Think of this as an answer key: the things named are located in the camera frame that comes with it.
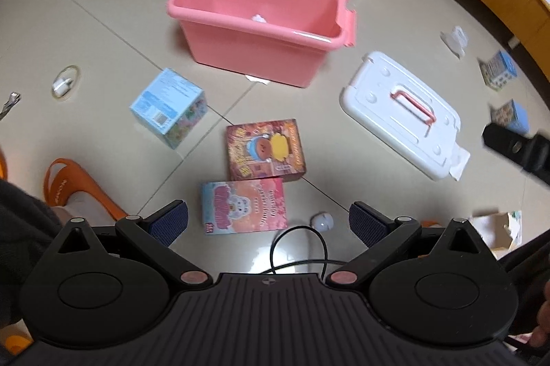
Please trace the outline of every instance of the cartoon character illustration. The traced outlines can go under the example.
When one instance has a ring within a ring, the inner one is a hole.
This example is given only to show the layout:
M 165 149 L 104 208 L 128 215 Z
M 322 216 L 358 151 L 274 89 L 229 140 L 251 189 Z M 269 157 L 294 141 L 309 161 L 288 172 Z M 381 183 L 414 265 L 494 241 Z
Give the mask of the cartoon character illustration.
M 236 194 L 230 194 L 226 185 L 214 189 L 214 219 L 219 229 L 227 229 L 232 220 L 250 214 L 250 199 Z
M 269 162 L 273 157 L 277 161 L 284 161 L 290 154 L 288 140 L 280 133 L 260 135 L 252 138 L 246 145 L 249 155 L 258 162 Z
M 250 199 L 240 195 L 229 196 L 229 215 L 231 220 L 241 218 L 250 214 Z
M 255 136 L 246 145 L 249 155 L 254 161 L 271 161 L 271 142 L 269 135 Z

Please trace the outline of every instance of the logo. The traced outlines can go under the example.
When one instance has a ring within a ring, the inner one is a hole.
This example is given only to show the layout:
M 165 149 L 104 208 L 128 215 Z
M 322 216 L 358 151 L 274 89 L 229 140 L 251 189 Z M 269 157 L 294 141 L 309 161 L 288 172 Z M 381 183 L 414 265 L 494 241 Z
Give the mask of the logo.
M 59 196 L 61 195 L 61 191 L 63 190 L 64 185 L 67 184 L 67 180 L 63 180 L 59 187 L 57 188 L 56 193 L 56 205 L 59 204 Z

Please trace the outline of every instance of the tiled floor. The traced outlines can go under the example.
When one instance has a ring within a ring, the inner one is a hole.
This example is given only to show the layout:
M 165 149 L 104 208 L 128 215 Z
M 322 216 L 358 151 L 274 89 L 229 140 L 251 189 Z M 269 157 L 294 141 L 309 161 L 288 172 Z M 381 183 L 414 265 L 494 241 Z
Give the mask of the tiled floor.
M 2 121 L 0 145 L 9 179 L 41 196 L 49 163 L 68 157 L 83 165 L 127 212 L 143 215 L 176 198 L 188 201 L 189 229 L 173 248 L 211 273 L 261 271 L 273 233 L 205 236 L 202 182 L 227 177 L 224 128 L 229 123 L 296 118 L 308 172 L 285 185 L 291 224 L 320 211 L 335 218 L 326 235 L 331 258 L 347 260 L 363 245 L 350 233 L 347 209 L 362 200 L 388 216 L 442 222 L 483 209 L 521 209 L 524 240 L 550 226 L 550 189 L 482 147 L 488 104 L 510 98 L 526 106 L 533 130 L 550 131 L 550 111 L 520 77 L 496 94 L 483 84 L 477 57 L 499 44 L 453 0 L 351 0 L 358 13 L 357 45 L 337 51 L 307 89 L 252 84 L 244 76 L 195 63 L 166 0 L 0 0 L 0 100 L 23 99 Z M 470 38 L 455 58 L 439 39 L 460 25 Z M 405 65 L 459 113 L 458 143 L 471 152 L 460 182 L 433 182 L 341 110 L 338 96 L 370 51 Z M 50 94 L 56 74 L 82 68 L 72 97 Z M 210 111 L 176 150 L 142 128 L 128 110 L 156 76 L 172 67 L 201 86 Z M 320 255 L 306 234 L 281 243 L 276 261 Z

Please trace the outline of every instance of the blue cardboard box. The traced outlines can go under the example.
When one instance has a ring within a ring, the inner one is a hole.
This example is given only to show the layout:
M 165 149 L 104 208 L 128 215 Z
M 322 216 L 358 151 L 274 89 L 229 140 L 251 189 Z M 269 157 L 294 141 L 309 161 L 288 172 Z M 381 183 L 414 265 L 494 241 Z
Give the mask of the blue cardboard box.
M 480 63 L 485 85 L 500 91 L 510 80 L 518 76 L 512 57 L 505 52 L 497 52 L 491 60 Z
M 520 135 L 529 132 L 527 111 L 513 99 L 499 109 L 491 110 L 491 121 Z
M 165 68 L 131 105 L 137 119 L 175 149 L 206 114 L 205 93 Z

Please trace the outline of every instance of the storage box handle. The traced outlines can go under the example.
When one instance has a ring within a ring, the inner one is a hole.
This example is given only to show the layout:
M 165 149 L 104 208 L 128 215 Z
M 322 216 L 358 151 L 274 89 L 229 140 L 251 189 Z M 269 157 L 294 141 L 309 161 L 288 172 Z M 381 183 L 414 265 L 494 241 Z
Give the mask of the storage box handle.
M 426 119 L 424 124 L 426 124 L 428 127 L 431 127 L 432 124 L 436 122 L 436 115 L 429 110 L 427 107 L 424 107 L 418 100 L 416 100 L 413 96 L 408 94 L 408 92 L 403 91 L 402 89 L 398 89 L 395 93 L 390 93 L 389 96 L 393 100 L 397 100 L 399 96 L 403 96 L 405 99 L 407 99 L 411 104 L 414 105 L 415 108 L 420 110 L 422 113 L 424 113 L 426 116 L 428 116 L 428 119 Z
M 346 33 L 347 38 L 344 42 L 344 46 L 351 48 L 355 46 L 355 38 L 357 31 L 357 13 L 354 10 L 346 10 L 347 12 L 347 21 L 346 21 Z

